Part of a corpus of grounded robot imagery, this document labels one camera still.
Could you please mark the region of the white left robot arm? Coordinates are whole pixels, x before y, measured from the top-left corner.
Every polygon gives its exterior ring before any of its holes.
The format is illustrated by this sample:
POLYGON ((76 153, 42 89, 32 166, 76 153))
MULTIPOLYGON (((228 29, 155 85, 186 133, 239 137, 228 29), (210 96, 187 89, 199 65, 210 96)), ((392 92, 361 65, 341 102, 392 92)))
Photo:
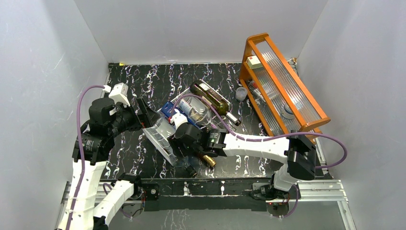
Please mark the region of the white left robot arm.
POLYGON ((139 175, 123 173, 100 202, 96 195, 106 168, 114 139, 129 131, 152 127, 160 118, 143 98, 137 99, 139 111, 131 105, 99 98, 89 107, 89 120, 79 126, 72 154, 73 174, 68 201, 59 230, 106 230, 124 202, 138 199, 143 193, 139 175))

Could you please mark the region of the blue square glass bottle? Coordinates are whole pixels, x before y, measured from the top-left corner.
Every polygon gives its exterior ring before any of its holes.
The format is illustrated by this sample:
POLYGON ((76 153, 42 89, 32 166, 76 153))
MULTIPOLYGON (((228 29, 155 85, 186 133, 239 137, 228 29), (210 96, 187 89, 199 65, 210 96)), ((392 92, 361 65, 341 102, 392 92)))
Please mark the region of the blue square glass bottle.
MULTIPOLYGON (((167 101, 162 108, 159 110, 159 113, 161 114, 162 117, 166 118, 167 120, 169 120, 169 117, 171 116, 171 110, 173 108, 173 103, 171 101, 167 101)), ((198 129, 200 129, 200 127, 185 113, 183 112, 181 109, 176 108, 175 109, 176 113, 181 113, 182 115, 187 117, 187 121, 189 123, 191 123, 192 125, 194 125, 195 127, 197 127, 198 129)))

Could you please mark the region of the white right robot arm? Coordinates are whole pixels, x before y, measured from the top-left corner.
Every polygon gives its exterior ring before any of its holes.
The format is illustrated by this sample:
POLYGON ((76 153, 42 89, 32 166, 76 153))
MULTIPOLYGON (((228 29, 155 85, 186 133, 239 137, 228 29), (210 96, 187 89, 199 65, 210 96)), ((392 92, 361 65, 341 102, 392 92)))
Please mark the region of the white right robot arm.
POLYGON ((282 167, 270 184, 270 194, 275 198, 283 198, 297 181, 316 177, 316 147, 305 135, 260 137, 232 134, 226 129, 198 129, 184 123, 168 141, 181 154, 211 158, 243 155, 280 162, 282 167))

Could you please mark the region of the clear round glass bottle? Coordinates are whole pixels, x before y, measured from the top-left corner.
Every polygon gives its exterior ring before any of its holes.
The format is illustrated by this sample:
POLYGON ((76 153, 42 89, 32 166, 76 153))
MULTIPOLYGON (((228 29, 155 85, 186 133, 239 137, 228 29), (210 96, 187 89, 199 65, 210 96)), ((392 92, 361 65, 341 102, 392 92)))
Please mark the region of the clear round glass bottle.
POLYGON ((168 138, 175 133, 175 128, 165 118, 161 117, 154 126, 143 129, 143 132, 171 165, 176 163, 178 158, 168 141, 168 138))

